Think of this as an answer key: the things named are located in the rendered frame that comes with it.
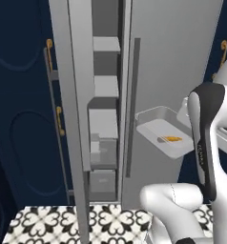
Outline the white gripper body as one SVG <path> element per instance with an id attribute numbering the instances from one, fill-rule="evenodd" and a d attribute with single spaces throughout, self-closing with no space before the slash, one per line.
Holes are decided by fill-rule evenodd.
<path id="1" fill-rule="evenodd" d="M 182 101 L 181 107 L 177 113 L 176 119 L 185 125 L 186 127 L 191 127 L 191 122 L 188 114 L 188 107 L 187 107 L 188 98 L 185 97 Z"/>

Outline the orange shrimp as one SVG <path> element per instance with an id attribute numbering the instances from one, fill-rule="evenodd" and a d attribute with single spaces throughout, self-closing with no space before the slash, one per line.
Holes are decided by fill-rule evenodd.
<path id="1" fill-rule="evenodd" d="M 182 141 L 182 137 L 178 137 L 178 136 L 163 136 L 162 138 L 168 142 Z"/>

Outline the clear vegetable container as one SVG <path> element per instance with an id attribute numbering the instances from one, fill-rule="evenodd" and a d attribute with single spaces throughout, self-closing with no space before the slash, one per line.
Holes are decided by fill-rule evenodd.
<path id="1" fill-rule="evenodd" d="M 222 151 L 227 153 L 227 129 L 225 128 L 217 129 L 217 144 Z"/>

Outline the grey freezer rack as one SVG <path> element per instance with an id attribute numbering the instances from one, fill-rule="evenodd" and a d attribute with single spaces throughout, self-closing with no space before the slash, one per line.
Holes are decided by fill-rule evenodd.
<path id="1" fill-rule="evenodd" d="M 93 50 L 120 52 L 119 40 L 117 37 L 95 36 L 93 38 Z"/>
<path id="2" fill-rule="evenodd" d="M 118 137 L 116 99 L 96 97 L 89 104 L 90 132 L 100 138 Z"/>
<path id="3" fill-rule="evenodd" d="M 117 77 L 113 75 L 97 75 L 94 78 L 96 97 L 118 97 Z"/>

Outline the grey freezer drawer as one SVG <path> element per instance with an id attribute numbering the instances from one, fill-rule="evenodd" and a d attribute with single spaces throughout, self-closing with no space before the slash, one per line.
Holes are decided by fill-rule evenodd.
<path id="1" fill-rule="evenodd" d="M 98 133 L 91 134 L 91 167 L 93 170 L 115 170 L 117 168 L 117 140 L 100 138 Z"/>
<path id="2" fill-rule="evenodd" d="M 90 200 L 96 202 L 115 201 L 116 181 L 114 170 L 90 172 Z"/>

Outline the grey freezer door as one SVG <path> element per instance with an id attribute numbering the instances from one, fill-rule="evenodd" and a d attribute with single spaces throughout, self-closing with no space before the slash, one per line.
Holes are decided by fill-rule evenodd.
<path id="1" fill-rule="evenodd" d="M 89 244 L 90 122 L 94 97 L 91 0 L 49 0 L 81 244 Z"/>

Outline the grey fridge freezer body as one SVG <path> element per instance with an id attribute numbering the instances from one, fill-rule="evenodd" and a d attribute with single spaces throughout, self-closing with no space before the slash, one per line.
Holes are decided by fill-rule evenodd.
<path id="1" fill-rule="evenodd" d="M 118 137 L 117 143 L 117 168 L 115 171 L 116 199 L 104 203 L 117 203 L 119 201 L 119 144 L 120 144 L 120 114 L 121 114 L 121 90 L 122 90 L 122 31 L 124 16 L 123 0 L 92 0 L 93 7 L 93 37 L 117 37 L 120 52 L 115 51 L 93 51 L 93 74 L 113 75 L 117 77 L 118 97 L 107 97 L 116 99 L 116 115 Z"/>

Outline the grey fridge door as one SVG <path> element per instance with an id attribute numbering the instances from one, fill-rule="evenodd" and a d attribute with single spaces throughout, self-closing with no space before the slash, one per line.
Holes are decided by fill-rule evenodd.
<path id="1" fill-rule="evenodd" d="M 134 39 L 141 38 L 135 114 L 158 106 L 178 112 L 182 100 L 203 81 L 223 0 L 133 0 L 125 167 L 121 205 L 140 208 L 142 187 L 176 183 L 183 156 L 172 159 L 135 127 L 131 177 L 126 177 Z"/>

